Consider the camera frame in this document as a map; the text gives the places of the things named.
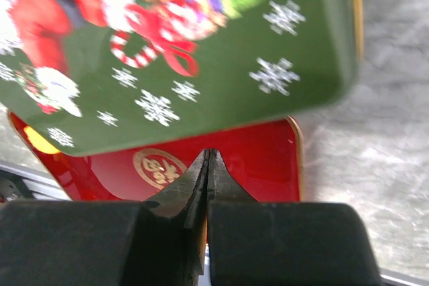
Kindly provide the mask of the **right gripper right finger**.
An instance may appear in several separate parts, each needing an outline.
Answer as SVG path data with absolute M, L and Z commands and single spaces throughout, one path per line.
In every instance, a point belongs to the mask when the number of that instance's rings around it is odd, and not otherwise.
M 258 202 L 212 150 L 207 173 L 213 285 L 380 285 L 357 211 L 342 203 Z

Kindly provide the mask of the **red lacquer tray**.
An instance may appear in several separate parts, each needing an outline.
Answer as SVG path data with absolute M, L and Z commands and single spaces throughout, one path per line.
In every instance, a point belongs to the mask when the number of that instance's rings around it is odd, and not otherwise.
M 302 198 L 302 132 L 292 117 L 86 157 L 39 152 L 23 131 L 27 124 L 13 113 L 7 113 L 7 118 L 74 201 L 146 200 L 210 148 L 220 152 L 228 172 L 256 200 L 298 202 Z

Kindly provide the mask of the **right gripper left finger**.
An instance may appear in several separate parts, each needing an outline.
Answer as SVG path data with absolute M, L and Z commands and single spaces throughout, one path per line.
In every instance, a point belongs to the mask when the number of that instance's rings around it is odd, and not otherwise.
M 196 285 L 204 273 L 203 150 L 142 201 L 17 200 L 1 207 L 2 285 Z

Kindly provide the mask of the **gold tin lid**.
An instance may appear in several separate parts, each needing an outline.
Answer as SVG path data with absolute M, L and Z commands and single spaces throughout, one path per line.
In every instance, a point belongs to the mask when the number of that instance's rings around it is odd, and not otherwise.
M 332 103 L 362 0 L 1 0 L 1 102 L 84 156 Z

